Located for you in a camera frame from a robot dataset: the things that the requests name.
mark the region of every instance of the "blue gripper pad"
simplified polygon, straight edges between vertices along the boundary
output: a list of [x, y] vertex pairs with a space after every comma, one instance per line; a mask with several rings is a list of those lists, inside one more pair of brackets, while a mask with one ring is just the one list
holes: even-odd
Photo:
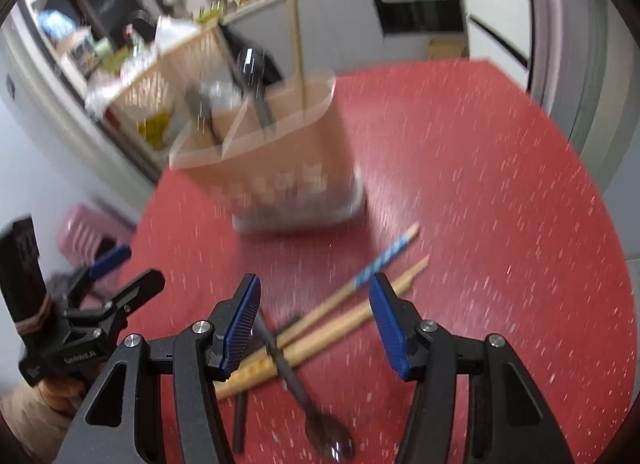
[[131, 258], [131, 248], [127, 245], [113, 248], [97, 259], [92, 266], [88, 268], [88, 276], [92, 282], [108, 275], [113, 269], [124, 264]]
[[260, 308], [260, 280], [257, 276], [251, 274], [244, 276], [232, 298], [232, 301], [236, 300], [239, 304], [226, 330], [223, 358], [220, 363], [220, 369], [226, 374], [231, 374], [238, 369], [244, 349], [251, 338], [255, 315]]
[[404, 380], [410, 371], [406, 338], [393, 311], [391, 302], [399, 300], [384, 273], [377, 273], [369, 282], [369, 303], [391, 368]]

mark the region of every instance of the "human hand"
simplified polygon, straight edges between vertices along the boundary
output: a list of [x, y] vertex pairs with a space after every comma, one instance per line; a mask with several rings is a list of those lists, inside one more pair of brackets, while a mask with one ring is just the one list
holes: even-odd
[[84, 383], [69, 376], [56, 376], [38, 383], [38, 391], [52, 410], [75, 415], [79, 401], [74, 399], [84, 392]]

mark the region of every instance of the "person's arm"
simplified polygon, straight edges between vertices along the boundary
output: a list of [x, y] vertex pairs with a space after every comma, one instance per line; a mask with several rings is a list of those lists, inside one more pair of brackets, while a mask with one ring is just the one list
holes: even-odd
[[0, 400], [0, 450], [13, 451], [19, 464], [53, 462], [75, 412], [70, 398], [82, 389], [76, 380], [54, 378]]

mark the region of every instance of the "beige sleeve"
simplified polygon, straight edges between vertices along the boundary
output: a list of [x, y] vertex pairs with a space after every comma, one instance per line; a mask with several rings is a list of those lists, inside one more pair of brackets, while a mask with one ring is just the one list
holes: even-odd
[[37, 388], [26, 384], [0, 400], [4, 421], [24, 449], [45, 464], [53, 462], [71, 419], [52, 410]]

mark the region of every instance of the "red table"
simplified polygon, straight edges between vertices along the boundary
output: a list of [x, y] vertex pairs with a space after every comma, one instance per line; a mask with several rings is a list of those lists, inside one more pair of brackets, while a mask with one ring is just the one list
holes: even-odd
[[[455, 334], [507, 336], [577, 463], [592, 463], [629, 405], [634, 302], [613, 225], [564, 137], [483, 62], [360, 70], [338, 79], [336, 98], [367, 189], [365, 216], [327, 231], [243, 238], [225, 211], [168, 171], [124, 270], [131, 279], [157, 267], [167, 285], [131, 317], [128, 332], [148, 339], [178, 333], [228, 298], [247, 271], [260, 276], [268, 320], [284, 323], [419, 220], [420, 240], [389, 276], [431, 253], [409, 293], [423, 317]], [[373, 322], [300, 367], [300, 376], [321, 406], [353, 428], [355, 463], [393, 462], [413, 386], [390, 370]], [[167, 458], [178, 463], [170, 381], [162, 386]], [[230, 433], [230, 400], [222, 411]], [[465, 417], [459, 408], [453, 463], [462, 457]], [[283, 386], [271, 381], [255, 390], [238, 462], [318, 461]]]

